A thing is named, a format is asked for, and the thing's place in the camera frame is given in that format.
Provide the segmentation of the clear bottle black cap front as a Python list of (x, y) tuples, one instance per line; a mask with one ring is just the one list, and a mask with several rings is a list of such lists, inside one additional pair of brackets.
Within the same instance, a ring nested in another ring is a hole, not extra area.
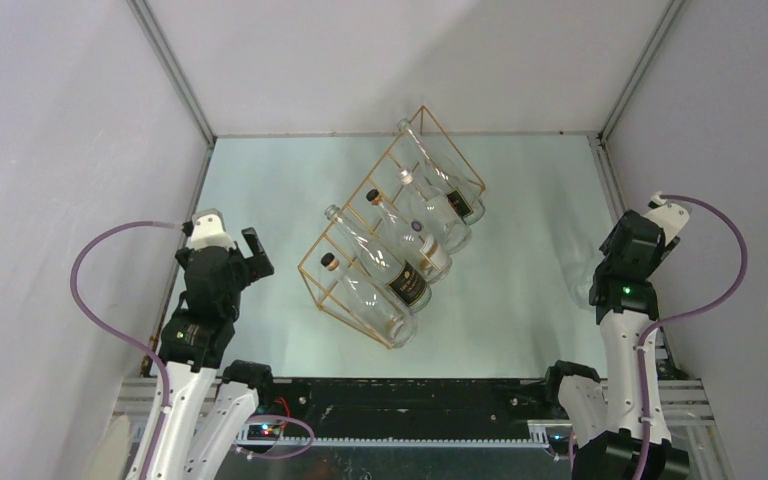
[(366, 274), (332, 252), (322, 255), (320, 265), (335, 282), (331, 295), (338, 306), (375, 340), (398, 349), (414, 338), (416, 320)]

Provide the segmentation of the squat clear glass bottle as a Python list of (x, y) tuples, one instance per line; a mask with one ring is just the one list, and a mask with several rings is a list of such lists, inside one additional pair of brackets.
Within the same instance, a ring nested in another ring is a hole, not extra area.
[(595, 271), (604, 258), (599, 245), (581, 236), (564, 234), (559, 243), (558, 258), (572, 301), (581, 309), (592, 310), (590, 290)]

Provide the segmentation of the greenish bottle black label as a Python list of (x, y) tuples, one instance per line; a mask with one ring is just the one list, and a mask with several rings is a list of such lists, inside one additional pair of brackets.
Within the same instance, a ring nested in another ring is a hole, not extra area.
[(467, 225), (481, 220), (486, 208), (479, 190), (468, 181), (454, 160), (438, 144), (424, 137), (408, 118), (402, 118), (397, 128), (420, 155), (423, 175), (445, 193), (461, 219)]

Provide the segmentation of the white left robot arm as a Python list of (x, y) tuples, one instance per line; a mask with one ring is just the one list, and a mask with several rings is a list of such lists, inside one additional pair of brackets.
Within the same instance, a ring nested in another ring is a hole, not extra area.
[(161, 332), (158, 364), (166, 373), (130, 479), (214, 478), (244, 422), (276, 403), (269, 366), (243, 360), (220, 366), (242, 291), (274, 272), (258, 234), (242, 230), (252, 252), (246, 257), (221, 227), (195, 222), (189, 229), (189, 246), (175, 254), (185, 288)]

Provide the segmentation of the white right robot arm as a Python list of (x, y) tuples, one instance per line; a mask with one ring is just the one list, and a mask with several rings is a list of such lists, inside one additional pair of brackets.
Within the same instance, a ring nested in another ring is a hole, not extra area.
[(677, 246), (689, 220), (675, 204), (623, 214), (600, 247), (589, 303), (605, 346), (607, 378), (572, 362), (547, 373), (545, 411), (568, 417), (575, 445), (568, 450), (574, 479), (685, 479), (686, 451), (666, 425), (655, 362), (658, 299), (649, 278)]

